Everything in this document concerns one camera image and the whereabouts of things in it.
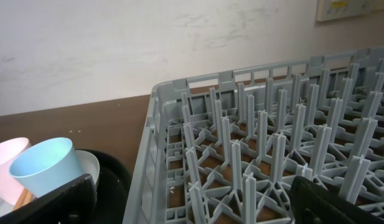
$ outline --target white bowl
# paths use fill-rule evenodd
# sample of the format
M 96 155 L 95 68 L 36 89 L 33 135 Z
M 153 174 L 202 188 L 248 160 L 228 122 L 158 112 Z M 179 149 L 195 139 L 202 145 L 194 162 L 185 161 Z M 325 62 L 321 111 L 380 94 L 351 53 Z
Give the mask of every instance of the white bowl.
M 80 161 L 83 170 L 87 174 L 92 175 L 95 187 L 98 187 L 100 174 L 100 165 L 98 159 L 92 153 L 87 151 L 76 150 L 75 152 L 77 153 L 78 160 Z

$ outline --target wooden handle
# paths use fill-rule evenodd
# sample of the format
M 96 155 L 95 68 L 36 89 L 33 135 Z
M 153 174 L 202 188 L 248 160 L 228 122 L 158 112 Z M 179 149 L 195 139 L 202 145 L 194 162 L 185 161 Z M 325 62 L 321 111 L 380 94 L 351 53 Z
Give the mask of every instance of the wooden handle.
M 15 211 L 16 209 L 18 209 L 18 208 L 23 206 L 23 201 L 24 201 L 24 198 L 26 197 L 27 193 L 28 193 L 28 190 L 24 189 L 23 192 L 20 194 L 19 199 L 17 199 L 15 207 L 13 207 L 12 211 Z
M 24 201 L 23 201 L 23 205 L 22 206 L 25 206 L 27 205 L 28 203 L 30 203 L 32 201 L 32 193 L 27 191 L 27 194 L 26 196 L 24 197 Z

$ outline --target pink cup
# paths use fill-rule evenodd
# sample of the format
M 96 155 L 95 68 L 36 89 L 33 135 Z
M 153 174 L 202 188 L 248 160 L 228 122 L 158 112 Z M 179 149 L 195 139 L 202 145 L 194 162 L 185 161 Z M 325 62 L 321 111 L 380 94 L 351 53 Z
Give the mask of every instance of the pink cup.
M 23 151 L 30 148 L 27 138 L 15 138 L 0 143 L 0 198 L 14 205 L 24 187 L 9 175 L 9 166 Z

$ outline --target dish rack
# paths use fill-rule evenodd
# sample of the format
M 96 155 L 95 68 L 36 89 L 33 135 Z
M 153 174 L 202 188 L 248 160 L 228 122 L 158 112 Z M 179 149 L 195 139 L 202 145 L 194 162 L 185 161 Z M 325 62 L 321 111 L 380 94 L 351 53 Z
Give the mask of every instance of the dish rack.
M 156 85 L 123 223 L 291 223 L 297 175 L 384 219 L 384 47 Z

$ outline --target plastic cup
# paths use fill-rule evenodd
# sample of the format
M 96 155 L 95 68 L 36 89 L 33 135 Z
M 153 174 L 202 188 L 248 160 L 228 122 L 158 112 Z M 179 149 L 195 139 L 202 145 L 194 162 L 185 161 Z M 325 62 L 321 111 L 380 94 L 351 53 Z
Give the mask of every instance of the plastic cup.
M 10 175 L 41 197 L 84 174 L 68 138 L 54 138 L 32 146 L 13 161 Z
M 9 175 L 9 167 L 20 153 L 31 147 L 27 138 L 15 138 L 0 143 L 0 198 L 14 205 L 24 187 Z

